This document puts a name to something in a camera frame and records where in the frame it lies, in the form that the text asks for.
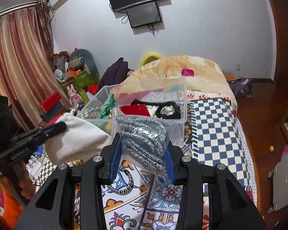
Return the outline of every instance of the white wall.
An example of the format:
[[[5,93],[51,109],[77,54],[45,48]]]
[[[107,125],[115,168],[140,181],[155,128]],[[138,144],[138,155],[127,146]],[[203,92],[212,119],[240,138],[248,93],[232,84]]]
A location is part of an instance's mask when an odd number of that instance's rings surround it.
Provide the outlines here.
[[[163,24],[154,37],[146,27],[132,30],[129,23],[123,25],[123,14],[111,12],[109,0],[68,0],[52,21],[57,51],[89,50],[100,75],[119,57],[136,69],[143,56],[156,51],[163,56],[201,56],[244,77],[271,77],[275,48],[267,0],[158,3]],[[239,72],[236,64],[241,64]]]

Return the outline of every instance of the metal screw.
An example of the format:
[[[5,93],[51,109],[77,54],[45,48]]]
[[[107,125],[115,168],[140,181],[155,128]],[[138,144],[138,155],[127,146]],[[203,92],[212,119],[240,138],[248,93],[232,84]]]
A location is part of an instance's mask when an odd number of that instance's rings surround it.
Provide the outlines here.
[[[101,156],[94,156],[93,160],[97,163],[100,162],[103,158]]]
[[[224,164],[222,164],[222,163],[218,163],[218,164],[217,164],[217,168],[218,168],[219,170],[224,170],[224,169],[226,168],[226,166],[225,166]]]
[[[188,162],[191,161],[191,157],[189,157],[189,156],[183,156],[183,157],[182,157],[182,160],[183,160],[184,162],[188,163]]]
[[[67,164],[66,163],[62,163],[59,165],[59,170],[65,170],[67,168]]]

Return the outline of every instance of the cardboard box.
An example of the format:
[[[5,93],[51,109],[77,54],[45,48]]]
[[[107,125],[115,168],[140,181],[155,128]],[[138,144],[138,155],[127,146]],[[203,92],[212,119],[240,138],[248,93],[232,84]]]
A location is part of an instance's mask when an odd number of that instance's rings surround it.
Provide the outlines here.
[[[65,74],[64,79],[68,80],[69,78],[75,77],[77,76],[79,73],[81,73],[82,71],[69,71]]]

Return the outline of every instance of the black fabric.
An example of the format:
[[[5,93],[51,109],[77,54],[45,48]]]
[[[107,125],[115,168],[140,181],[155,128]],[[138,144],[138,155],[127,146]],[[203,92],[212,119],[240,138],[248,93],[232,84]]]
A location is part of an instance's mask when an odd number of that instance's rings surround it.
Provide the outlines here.
[[[112,66],[110,66],[98,84],[96,92],[98,92],[105,85],[120,84],[127,78],[127,73],[130,71],[128,68],[128,62],[124,61],[124,58],[119,58]]]
[[[131,105],[134,105],[134,104],[145,104],[145,105],[159,106],[158,109],[156,110],[156,113],[155,113],[158,118],[162,118],[162,119],[180,119],[181,118],[180,107],[173,101],[168,101],[168,102],[164,102],[164,103],[157,103],[157,102],[144,102],[144,101],[140,101],[140,100],[135,99],[131,103]],[[161,110],[165,106],[173,106],[174,113],[172,115],[162,114]]]

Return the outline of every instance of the wooden floor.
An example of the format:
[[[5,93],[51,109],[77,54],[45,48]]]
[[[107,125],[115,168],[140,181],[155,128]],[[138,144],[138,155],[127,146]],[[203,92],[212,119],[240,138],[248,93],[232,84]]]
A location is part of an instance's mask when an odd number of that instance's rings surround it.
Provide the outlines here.
[[[271,214],[266,213],[272,202],[271,181],[267,178],[270,170],[279,162],[286,140],[280,130],[280,122],[287,109],[288,93],[281,84],[253,83],[254,98],[240,98],[238,118],[246,137],[249,139],[257,165],[260,186],[260,213],[268,229],[286,214],[288,208]]]

